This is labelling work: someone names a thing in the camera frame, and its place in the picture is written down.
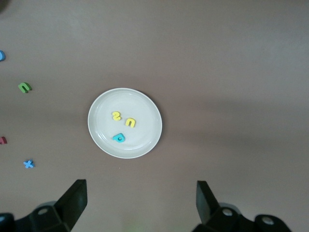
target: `blue letter x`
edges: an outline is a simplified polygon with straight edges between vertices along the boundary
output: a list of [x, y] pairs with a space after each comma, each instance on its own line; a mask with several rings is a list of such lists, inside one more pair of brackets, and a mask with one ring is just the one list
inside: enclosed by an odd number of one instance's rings
[[32, 160], [24, 162], [25, 168], [33, 168], [35, 165]]

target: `screw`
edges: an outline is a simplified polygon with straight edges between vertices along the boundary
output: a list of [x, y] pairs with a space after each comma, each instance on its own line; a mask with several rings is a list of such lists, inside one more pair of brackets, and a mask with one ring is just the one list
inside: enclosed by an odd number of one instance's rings
[[262, 217], [262, 221], [267, 225], [275, 224], [274, 221], [270, 217]]
[[45, 214], [46, 212], [48, 211], [48, 209], [41, 209], [39, 212], [38, 212], [38, 215], [42, 215], [42, 214]]
[[233, 215], [233, 212], [230, 209], [224, 209], [222, 212], [225, 216], [228, 216], [228, 217]]

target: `plate rim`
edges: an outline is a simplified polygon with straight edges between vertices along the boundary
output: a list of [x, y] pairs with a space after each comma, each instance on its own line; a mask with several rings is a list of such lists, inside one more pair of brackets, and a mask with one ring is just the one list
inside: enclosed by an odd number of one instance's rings
[[[159, 113], [159, 115], [160, 115], [160, 120], [159, 120], [159, 122], [160, 122], [160, 135], [159, 135], [159, 137], [158, 137], [156, 143], [154, 143], [154, 146], [152, 146], [148, 151], [146, 151], [145, 153], [143, 153], [143, 154], [141, 154], [141, 155], [134, 156], [134, 157], [121, 157], [121, 156], [113, 155], [113, 154], [111, 154], [110, 152], [107, 152], [106, 150], [104, 150], [101, 146], [99, 146], [99, 145], [97, 144], [96, 140], [95, 140], [95, 139], [93, 138], [93, 136], [92, 136], [92, 133], [91, 133], [91, 130], [90, 130], [90, 127], [89, 127], [89, 117], [90, 117], [90, 112], [92, 111], [92, 108], [93, 108], [94, 104], [99, 100], [99, 98], [100, 98], [102, 95], [105, 95], [105, 94], [108, 94], [109, 92], [117, 91], [117, 90], [129, 90], [129, 91], [133, 91], [133, 92], [136, 92], [136, 93], [138, 93], [138, 94], [144, 96], [145, 98], [147, 98], [147, 99], [151, 102], [151, 104], [155, 107], [156, 111], [157, 111], [157, 112]], [[159, 111], [157, 105], [154, 103], [154, 101], [153, 101], [150, 97], [148, 97], [146, 94], [144, 94], [144, 93], [142, 93], [142, 92], [140, 92], [140, 91], [138, 91], [138, 90], [136, 90], [136, 89], [124, 88], [124, 87], [112, 88], [112, 89], [109, 89], [109, 90], [107, 90], [107, 91], [101, 93], [101, 94], [93, 101], [93, 103], [92, 103], [91, 106], [90, 106], [90, 109], [89, 109], [89, 112], [88, 112], [87, 123], [88, 123], [88, 130], [89, 130], [90, 136], [91, 136], [92, 140], [95, 142], [95, 144], [96, 144], [101, 150], [103, 150], [105, 153], [107, 153], [107, 154], [109, 154], [109, 155], [111, 155], [111, 156], [114, 156], [114, 157], [116, 157], [116, 158], [120, 158], [120, 159], [134, 159], [134, 158], [141, 157], [141, 156], [146, 155], [147, 153], [151, 152], [151, 151], [154, 149], [154, 147], [158, 144], [158, 142], [159, 142], [159, 140], [160, 140], [160, 138], [161, 138], [161, 135], [162, 135], [162, 127], [163, 127], [163, 125], [162, 125], [163, 123], [162, 123], [162, 116], [161, 116], [161, 113], [160, 113], [160, 111]]]

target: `white plate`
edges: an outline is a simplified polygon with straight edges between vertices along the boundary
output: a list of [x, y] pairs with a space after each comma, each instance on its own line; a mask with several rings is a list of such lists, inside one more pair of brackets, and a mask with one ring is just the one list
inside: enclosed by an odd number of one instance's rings
[[[114, 120], [113, 112], [119, 112], [121, 119]], [[135, 120], [133, 128], [126, 126], [128, 118]], [[161, 136], [162, 118], [154, 102], [143, 93], [130, 88], [114, 88], [92, 103], [88, 128], [92, 139], [103, 151], [131, 159], [154, 148]], [[113, 140], [120, 133], [125, 137], [124, 142]]]

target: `yellow foam letter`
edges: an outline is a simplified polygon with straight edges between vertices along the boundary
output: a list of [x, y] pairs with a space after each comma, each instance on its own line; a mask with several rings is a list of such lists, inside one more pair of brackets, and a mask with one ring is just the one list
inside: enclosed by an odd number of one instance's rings
[[113, 118], [115, 121], [119, 121], [119, 120], [121, 119], [120, 113], [119, 113], [118, 111], [113, 112], [112, 115], [113, 115], [112, 118]]
[[130, 125], [131, 128], [133, 128], [134, 125], [135, 125], [135, 120], [132, 119], [132, 118], [128, 118], [128, 119], [126, 120], [126, 126], [128, 126], [128, 125]]

